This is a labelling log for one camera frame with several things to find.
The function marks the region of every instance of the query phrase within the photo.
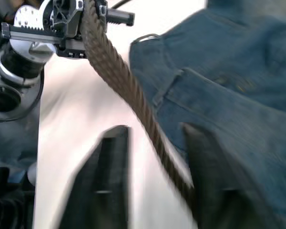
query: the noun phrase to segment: white table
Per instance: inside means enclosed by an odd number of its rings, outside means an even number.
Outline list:
[[[113,5],[118,1],[108,2]],[[149,33],[161,34],[204,7],[204,0],[184,0],[179,8],[177,3],[132,0],[120,8],[136,13],[133,27],[108,28],[108,37],[125,60],[134,39]],[[115,125],[132,127],[130,228],[195,228],[129,106],[102,81],[88,61],[54,56],[46,66],[41,100],[35,229],[57,227],[73,174],[89,157],[89,150],[97,145],[102,132]],[[175,152],[171,153],[191,182],[187,166]]]

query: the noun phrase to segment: blue denim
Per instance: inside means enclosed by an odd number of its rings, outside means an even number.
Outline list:
[[[180,123],[212,131],[286,229],[286,0],[209,1],[132,43],[130,67],[187,160]]]

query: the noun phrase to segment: robotic arm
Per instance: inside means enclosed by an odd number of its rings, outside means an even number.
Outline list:
[[[133,26],[133,13],[110,9],[106,0],[97,0],[96,4],[105,32],[108,23]],[[24,95],[40,84],[35,101],[26,109],[29,111],[36,105],[42,93],[44,66],[54,53],[72,59],[86,58],[79,31],[83,10],[84,0],[44,0],[39,9],[21,6],[13,24],[1,24],[0,113],[16,111]],[[14,120],[0,119],[0,122]]]

